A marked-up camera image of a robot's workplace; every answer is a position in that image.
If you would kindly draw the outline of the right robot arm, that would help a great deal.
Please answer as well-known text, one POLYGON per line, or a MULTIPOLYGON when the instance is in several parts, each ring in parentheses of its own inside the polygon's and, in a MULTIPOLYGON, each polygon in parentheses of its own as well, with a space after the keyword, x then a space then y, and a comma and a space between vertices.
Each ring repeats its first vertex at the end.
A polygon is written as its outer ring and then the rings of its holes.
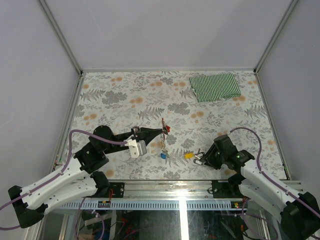
POLYGON ((238 150, 225 134, 214 139, 212 146, 194 160, 219 170, 226 165, 236 172, 228 179, 233 197, 248 197, 269 212, 291 240, 306 240, 320 229, 320 208, 309 192, 301 193, 262 168, 246 150, 238 150))

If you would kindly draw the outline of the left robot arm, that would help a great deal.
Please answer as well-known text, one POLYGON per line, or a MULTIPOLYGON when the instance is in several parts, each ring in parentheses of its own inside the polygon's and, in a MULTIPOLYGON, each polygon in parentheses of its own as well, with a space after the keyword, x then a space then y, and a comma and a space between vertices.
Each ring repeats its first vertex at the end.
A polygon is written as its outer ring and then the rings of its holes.
POLYGON ((138 158, 146 154, 147 145, 155 137, 169 131, 166 126, 157 129, 135 126, 129 132, 115 135, 106 125, 98 126, 93 133, 71 130, 71 135, 87 135, 88 143, 76 153, 69 152, 66 163, 42 179, 25 187, 14 185, 8 190, 18 227, 31 227, 52 210, 73 200, 108 197, 110 183, 99 170, 109 162, 107 154, 128 150, 132 158, 138 158))

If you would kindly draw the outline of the metal key holder red handle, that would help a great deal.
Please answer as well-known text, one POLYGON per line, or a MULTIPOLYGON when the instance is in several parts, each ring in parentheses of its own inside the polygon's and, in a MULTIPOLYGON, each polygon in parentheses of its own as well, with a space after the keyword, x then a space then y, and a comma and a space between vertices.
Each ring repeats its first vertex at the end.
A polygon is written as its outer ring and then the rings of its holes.
POLYGON ((165 123, 165 119, 161 119, 163 133, 160 135, 160 148, 161 153, 166 154, 168 156, 168 150, 166 149, 166 136, 170 133, 171 128, 165 123))

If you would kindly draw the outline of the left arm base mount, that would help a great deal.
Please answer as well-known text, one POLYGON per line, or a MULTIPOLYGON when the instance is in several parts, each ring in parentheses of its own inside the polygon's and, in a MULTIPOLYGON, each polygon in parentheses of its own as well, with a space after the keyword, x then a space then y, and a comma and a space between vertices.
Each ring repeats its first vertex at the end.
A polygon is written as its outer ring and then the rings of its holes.
POLYGON ((125 192, 124 182, 111 182, 109 185, 100 186, 93 195, 94 198, 123 198, 125 192))

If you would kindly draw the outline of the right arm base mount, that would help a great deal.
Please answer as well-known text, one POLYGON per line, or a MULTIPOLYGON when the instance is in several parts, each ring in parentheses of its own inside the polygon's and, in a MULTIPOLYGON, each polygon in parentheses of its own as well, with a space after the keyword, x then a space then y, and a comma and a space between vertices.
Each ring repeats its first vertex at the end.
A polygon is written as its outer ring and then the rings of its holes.
POLYGON ((227 180, 212 180, 211 187, 207 192, 213 196, 214 199, 235 199, 243 198, 244 195, 240 192, 240 184, 245 178, 236 173, 227 180))

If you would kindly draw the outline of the blue key tag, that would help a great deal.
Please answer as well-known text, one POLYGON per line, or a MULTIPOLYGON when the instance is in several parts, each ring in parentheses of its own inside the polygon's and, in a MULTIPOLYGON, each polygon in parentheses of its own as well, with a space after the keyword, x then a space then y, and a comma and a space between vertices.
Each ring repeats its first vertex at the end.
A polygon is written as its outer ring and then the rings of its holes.
POLYGON ((162 159, 166 159, 166 158, 167 158, 167 155, 164 154, 164 153, 161 153, 161 154, 160 154, 160 157, 161 157, 162 159))

